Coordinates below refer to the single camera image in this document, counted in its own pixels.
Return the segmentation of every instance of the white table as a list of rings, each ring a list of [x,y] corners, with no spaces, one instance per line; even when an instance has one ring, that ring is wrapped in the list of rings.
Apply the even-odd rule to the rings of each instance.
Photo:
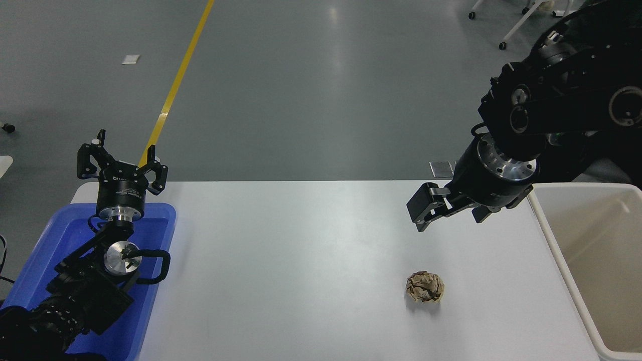
[[[148,195],[178,219],[139,360],[598,360],[529,203],[418,233],[405,204],[421,183],[169,182]],[[420,270],[444,280],[440,304],[405,294]]]

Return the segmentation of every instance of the yellow floor line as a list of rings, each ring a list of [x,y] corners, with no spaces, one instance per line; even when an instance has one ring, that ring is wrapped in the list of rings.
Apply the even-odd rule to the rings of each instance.
[[[205,26],[205,22],[207,21],[210,10],[212,10],[213,4],[214,0],[208,0],[207,6],[203,11],[203,15],[201,15],[198,26],[196,27],[196,31],[194,31],[194,35],[192,36],[192,40],[189,42],[187,52],[185,52],[183,61],[180,63],[180,67],[178,68],[178,72],[176,73],[174,82],[171,85],[169,94],[167,94],[165,104],[162,106],[162,110],[160,111],[159,118],[156,121],[156,125],[154,126],[154,130],[152,130],[150,140],[147,141],[147,145],[145,146],[143,155],[141,156],[141,161],[138,162],[139,167],[142,167],[147,163],[147,149],[150,147],[150,145],[155,145],[159,140],[162,128],[165,125],[165,121],[167,120],[167,115],[169,114],[169,110],[171,109],[171,104],[174,102],[174,98],[176,98],[176,93],[178,93],[180,83],[183,81],[183,76],[185,75],[185,71],[187,70],[190,59],[192,59],[192,54],[194,53],[194,49],[196,48],[196,43],[198,43],[198,38],[200,37],[201,32],[203,32],[203,27]]]

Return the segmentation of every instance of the chair leg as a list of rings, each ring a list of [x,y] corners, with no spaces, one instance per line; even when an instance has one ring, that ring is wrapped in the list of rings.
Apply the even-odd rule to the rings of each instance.
[[[571,6],[573,5],[573,0],[568,0],[568,3],[566,4],[566,9],[564,10],[564,15],[567,16],[569,11],[571,10]]]
[[[531,0],[526,0],[526,4],[524,5],[524,8],[522,9],[522,15],[524,15],[525,13],[527,13],[530,10],[531,2],[532,2]]]
[[[483,3],[484,1],[485,1],[485,0],[477,0],[477,2],[475,3],[475,5],[473,5],[473,8],[471,9],[471,11],[473,12],[473,11],[477,10],[477,9],[482,5],[482,3]]]
[[[535,4],[531,6],[528,12],[524,16],[522,16],[522,18],[517,22],[517,24],[515,24],[515,26],[513,26],[513,28],[508,32],[508,34],[506,34],[504,39],[501,40],[501,42],[504,43],[504,48],[506,48],[506,44],[505,44],[506,41],[508,41],[510,37],[513,36],[513,34],[515,34],[515,31],[517,31],[517,29],[519,29],[519,27],[522,26],[522,24],[524,24],[526,19],[528,19],[529,16],[531,16],[537,10],[537,7],[540,6],[543,2],[544,0],[536,0]]]

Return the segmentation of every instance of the caster wheel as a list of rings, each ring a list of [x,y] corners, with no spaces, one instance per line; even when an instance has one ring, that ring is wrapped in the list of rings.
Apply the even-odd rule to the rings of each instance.
[[[13,125],[11,125],[11,124],[4,124],[4,125],[2,126],[2,129],[3,129],[5,132],[7,132],[7,133],[13,133],[13,132],[15,132],[15,127],[14,127]]]

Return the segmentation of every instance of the black cable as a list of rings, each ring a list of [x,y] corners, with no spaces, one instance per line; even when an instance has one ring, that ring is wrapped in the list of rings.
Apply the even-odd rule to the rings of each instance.
[[[2,246],[3,246],[3,254],[2,254],[2,262],[0,262],[0,274],[2,274],[2,269],[4,268],[4,261],[6,261],[6,240],[5,238],[0,234],[0,240],[2,240]],[[3,281],[7,281],[9,283],[15,283],[14,280],[9,279],[7,277],[0,276],[0,279]]]
[[[92,218],[98,218],[98,215],[89,216],[89,218],[87,218],[87,225],[89,226],[89,228],[91,228],[92,231],[94,231],[94,233],[98,233],[98,228],[94,227],[94,224],[91,222]]]
[[[477,130],[481,129],[483,127],[486,127],[486,124],[479,123],[479,124],[475,125],[473,128],[471,128],[471,134],[473,135],[473,137],[479,138],[479,137],[483,136],[484,134],[486,134],[486,133],[481,133],[481,134],[477,133]]]

